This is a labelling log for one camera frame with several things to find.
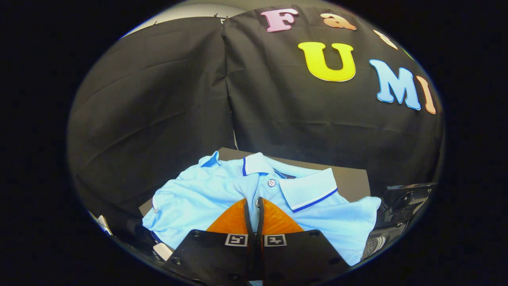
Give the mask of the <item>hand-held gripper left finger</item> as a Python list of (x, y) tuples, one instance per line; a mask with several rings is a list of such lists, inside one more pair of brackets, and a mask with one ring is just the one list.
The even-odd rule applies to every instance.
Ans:
[(191, 230), (165, 263), (165, 270), (189, 284), (248, 284), (253, 248), (248, 202), (227, 208), (205, 230)]

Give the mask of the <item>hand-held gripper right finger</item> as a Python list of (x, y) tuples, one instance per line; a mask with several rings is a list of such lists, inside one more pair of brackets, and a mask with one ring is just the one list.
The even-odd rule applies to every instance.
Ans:
[(303, 230), (265, 198), (258, 207), (256, 267), (263, 283), (326, 284), (350, 268), (320, 230)]

